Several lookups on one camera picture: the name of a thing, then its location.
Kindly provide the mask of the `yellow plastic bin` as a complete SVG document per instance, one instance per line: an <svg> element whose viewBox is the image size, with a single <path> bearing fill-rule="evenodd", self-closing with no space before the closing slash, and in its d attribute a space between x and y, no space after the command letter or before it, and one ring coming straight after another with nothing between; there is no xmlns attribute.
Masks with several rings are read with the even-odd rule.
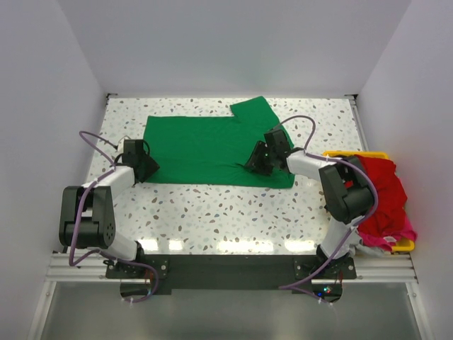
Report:
<svg viewBox="0 0 453 340"><path fill-rule="evenodd" d="M384 152L325 151L323 154L328 157L349 157L362 155L364 157L374 157L390 160L389 156Z"/></svg>

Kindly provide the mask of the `red t shirt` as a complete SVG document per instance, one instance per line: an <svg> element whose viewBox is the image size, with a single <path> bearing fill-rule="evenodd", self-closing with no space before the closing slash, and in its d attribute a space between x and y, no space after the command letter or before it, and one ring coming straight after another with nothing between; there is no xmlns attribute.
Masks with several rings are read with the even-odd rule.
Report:
<svg viewBox="0 0 453 340"><path fill-rule="evenodd" d="M358 155L378 194L378 207L358 231L370 237L393 237L404 227L407 201L406 192L396 175L396 165L391 160Z"/></svg>

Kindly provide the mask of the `green t shirt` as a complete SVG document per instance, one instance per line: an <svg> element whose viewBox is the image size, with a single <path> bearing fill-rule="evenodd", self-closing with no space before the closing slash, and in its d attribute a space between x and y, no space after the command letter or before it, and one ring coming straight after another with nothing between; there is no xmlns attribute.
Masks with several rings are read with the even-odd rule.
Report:
<svg viewBox="0 0 453 340"><path fill-rule="evenodd" d="M149 116L144 140L160 166L150 183L287 189L294 176L265 176L245 168L256 143L279 119L264 97L235 103L225 117Z"/></svg>

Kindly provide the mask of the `aluminium frame rail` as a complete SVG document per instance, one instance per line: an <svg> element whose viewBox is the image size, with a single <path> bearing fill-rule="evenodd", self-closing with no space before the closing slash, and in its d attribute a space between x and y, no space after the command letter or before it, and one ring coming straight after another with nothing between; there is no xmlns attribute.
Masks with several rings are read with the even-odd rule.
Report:
<svg viewBox="0 0 453 340"><path fill-rule="evenodd" d="M52 282L98 282L106 279L106 265L99 256L90 256L79 267L70 266L67 254L51 255L45 274ZM386 255L380 258L356 256L354 259L359 283L416 283L418 281L409 255Z"/></svg>

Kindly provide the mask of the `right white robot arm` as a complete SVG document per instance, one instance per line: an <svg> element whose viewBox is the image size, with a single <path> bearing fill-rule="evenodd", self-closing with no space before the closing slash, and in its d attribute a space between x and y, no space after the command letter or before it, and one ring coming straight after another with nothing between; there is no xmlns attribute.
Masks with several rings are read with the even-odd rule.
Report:
<svg viewBox="0 0 453 340"><path fill-rule="evenodd" d="M375 185L357 156L327 157L291 147L286 134L271 130L251 152L245 168L269 176L279 169L305 176L321 184L325 209L331 216L324 240L317 247L316 272L332 278L340 270L339 259L358 243L357 228L379 205Z"/></svg>

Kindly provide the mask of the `white grey t shirt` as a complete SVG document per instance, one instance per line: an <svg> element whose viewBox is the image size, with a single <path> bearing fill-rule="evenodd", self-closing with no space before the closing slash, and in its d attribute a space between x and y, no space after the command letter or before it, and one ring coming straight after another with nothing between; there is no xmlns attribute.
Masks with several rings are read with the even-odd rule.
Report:
<svg viewBox="0 0 453 340"><path fill-rule="evenodd" d="M355 255L360 255L360 256L371 256L375 258L381 258L386 255L386 252L379 248L379 247L369 247L361 242L351 244L350 245L350 253L355 256Z"/></svg>

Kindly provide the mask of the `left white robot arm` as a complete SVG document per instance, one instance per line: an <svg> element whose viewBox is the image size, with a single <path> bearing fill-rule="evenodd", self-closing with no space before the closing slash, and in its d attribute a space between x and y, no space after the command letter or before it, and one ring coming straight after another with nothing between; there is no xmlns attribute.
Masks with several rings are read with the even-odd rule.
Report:
<svg viewBox="0 0 453 340"><path fill-rule="evenodd" d="M117 231L114 199L138 183L144 183L160 166L151 157L145 140L125 139L108 171L82 186L63 190L59 241L69 250L69 265L100 254L122 260L122 270L131 278L147 269L143 248Z"/></svg>

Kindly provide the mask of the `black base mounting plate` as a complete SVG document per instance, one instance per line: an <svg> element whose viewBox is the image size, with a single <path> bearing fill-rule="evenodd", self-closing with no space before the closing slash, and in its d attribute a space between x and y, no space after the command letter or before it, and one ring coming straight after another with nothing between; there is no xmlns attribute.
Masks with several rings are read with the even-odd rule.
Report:
<svg viewBox="0 0 453 340"><path fill-rule="evenodd" d="M297 283L320 298L338 300L342 284L357 278L348 257L321 265L316 255L143 255L143 266L105 260L105 276L120 281L124 298L170 295L175 290L277 290Z"/></svg>

